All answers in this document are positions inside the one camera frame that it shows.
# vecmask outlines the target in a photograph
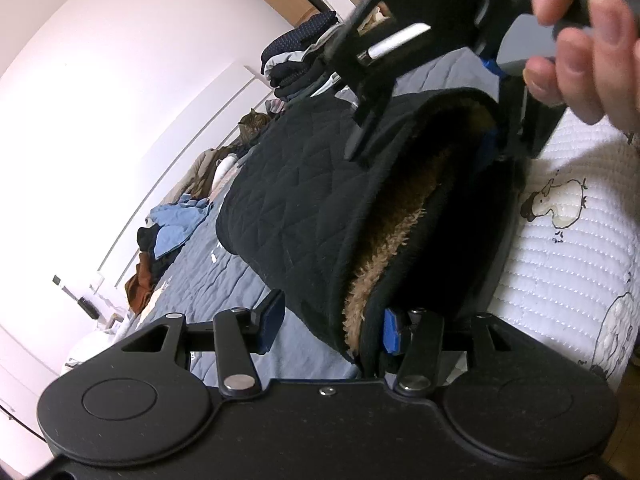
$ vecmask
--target cat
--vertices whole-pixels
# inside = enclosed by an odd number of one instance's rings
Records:
[[[245,146],[249,146],[252,140],[260,133],[260,130],[263,129],[270,120],[267,114],[261,114],[251,108],[251,111],[238,121],[238,125],[240,126],[240,141]]]

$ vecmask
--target gray bedsheet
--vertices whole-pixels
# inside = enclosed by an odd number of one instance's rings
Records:
[[[212,320],[217,312],[234,306],[253,308],[268,294],[267,286],[249,266],[218,243],[216,218],[230,185],[214,199],[207,218],[161,278],[158,287],[164,283],[164,290],[140,328],[169,312],[183,313],[189,323]],[[194,352],[191,357],[192,373],[216,386],[216,355]],[[263,386],[271,378],[342,379],[358,372],[289,310],[271,351],[252,357]]]
[[[494,98],[498,95],[498,78],[466,48],[450,52],[402,76],[394,94],[461,86],[479,88]],[[337,97],[355,99],[348,88]],[[169,312],[184,313],[187,322],[212,320],[217,312],[233,306],[253,308],[267,295],[268,288],[248,265],[239,256],[227,253],[218,243],[216,218],[230,186],[231,182],[216,197],[207,218],[165,272],[158,285],[166,284],[164,291],[141,327]],[[289,310],[271,351],[263,356],[253,356],[253,359],[263,385],[270,378],[343,379],[358,373],[354,365],[316,339]],[[196,352],[192,355],[191,371],[205,384],[215,386],[215,354]]]

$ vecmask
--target wooden floor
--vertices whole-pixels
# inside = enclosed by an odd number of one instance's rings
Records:
[[[603,457],[627,480],[640,480],[640,368],[626,369],[618,402],[618,424]]]

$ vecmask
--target human hand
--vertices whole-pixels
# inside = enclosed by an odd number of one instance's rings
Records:
[[[552,25],[573,0],[532,0],[542,25]],[[556,63],[532,57],[523,72],[530,93],[553,106],[565,102],[585,123],[604,114],[627,134],[640,130],[640,41],[636,17],[624,0],[589,0],[593,37],[566,28],[557,40]]]

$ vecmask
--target white headboard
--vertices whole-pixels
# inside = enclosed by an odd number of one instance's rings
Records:
[[[108,252],[98,272],[120,288],[136,272],[136,233],[151,208],[182,178],[196,157],[208,148],[226,146],[238,135],[238,121],[259,108],[271,89],[244,66],[233,63],[215,78],[160,135],[136,168],[140,202]]]

